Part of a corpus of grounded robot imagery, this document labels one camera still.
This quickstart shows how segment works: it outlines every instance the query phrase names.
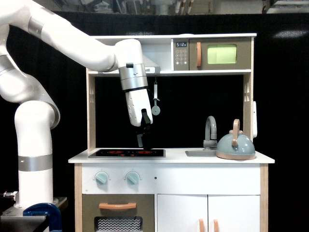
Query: oven handle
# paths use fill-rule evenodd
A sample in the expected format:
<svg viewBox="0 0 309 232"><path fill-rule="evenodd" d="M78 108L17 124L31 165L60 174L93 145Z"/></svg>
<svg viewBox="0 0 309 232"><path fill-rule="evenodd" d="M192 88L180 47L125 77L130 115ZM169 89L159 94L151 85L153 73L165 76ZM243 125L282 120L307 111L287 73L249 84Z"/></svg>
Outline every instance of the oven handle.
<svg viewBox="0 0 309 232"><path fill-rule="evenodd" d="M100 203L98 205L100 209L135 209L136 203L128 203L128 204L108 204L108 203Z"/></svg>

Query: knob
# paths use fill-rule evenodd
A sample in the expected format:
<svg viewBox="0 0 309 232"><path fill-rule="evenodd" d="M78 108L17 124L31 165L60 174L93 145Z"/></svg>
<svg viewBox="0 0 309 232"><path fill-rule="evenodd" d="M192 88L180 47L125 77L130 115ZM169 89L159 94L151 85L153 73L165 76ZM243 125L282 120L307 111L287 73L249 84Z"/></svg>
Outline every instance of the knob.
<svg viewBox="0 0 309 232"><path fill-rule="evenodd" d="M137 172L129 172L126 175L126 179L129 183L135 185L138 183L139 179L140 179L140 175Z"/></svg>
<svg viewBox="0 0 309 232"><path fill-rule="evenodd" d="M99 185L103 185L107 182L108 176L105 172L98 172L95 176L95 179Z"/></svg>

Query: kettle handle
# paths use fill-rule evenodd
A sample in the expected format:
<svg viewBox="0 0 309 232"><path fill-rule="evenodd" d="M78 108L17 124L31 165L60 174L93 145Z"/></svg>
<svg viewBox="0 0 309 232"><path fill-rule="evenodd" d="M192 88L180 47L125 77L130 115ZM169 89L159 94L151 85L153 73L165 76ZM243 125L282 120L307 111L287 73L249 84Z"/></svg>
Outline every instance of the kettle handle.
<svg viewBox="0 0 309 232"><path fill-rule="evenodd" d="M232 146L237 146L238 145L237 138L238 138L239 129L240 129L240 120L239 119L235 119L234 123L233 123Z"/></svg>

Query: microwave handle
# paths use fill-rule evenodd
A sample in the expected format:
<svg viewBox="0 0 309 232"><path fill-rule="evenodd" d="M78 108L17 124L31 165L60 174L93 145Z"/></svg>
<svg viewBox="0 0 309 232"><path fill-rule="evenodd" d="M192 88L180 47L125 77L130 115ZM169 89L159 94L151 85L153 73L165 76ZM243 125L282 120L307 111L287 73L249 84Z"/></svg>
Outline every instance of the microwave handle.
<svg viewBox="0 0 309 232"><path fill-rule="evenodd" d="M128 203L128 204L108 204L108 203L100 203L98 205L100 209L135 209L136 203Z"/></svg>
<svg viewBox="0 0 309 232"><path fill-rule="evenodd" d="M197 67L201 67L202 49L201 42L197 42Z"/></svg>

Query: digital clock display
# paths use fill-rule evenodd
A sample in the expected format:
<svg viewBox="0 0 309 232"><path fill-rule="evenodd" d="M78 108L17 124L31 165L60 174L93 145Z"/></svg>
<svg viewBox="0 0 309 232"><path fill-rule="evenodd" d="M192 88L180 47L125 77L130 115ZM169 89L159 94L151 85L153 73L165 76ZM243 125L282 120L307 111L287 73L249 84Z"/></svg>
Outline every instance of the digital clock display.
<svg viewBox="0 0 309 232"><path fill-rule="evenodd" d="M176 47L187 47L187 42L176 42Z"/></svg>

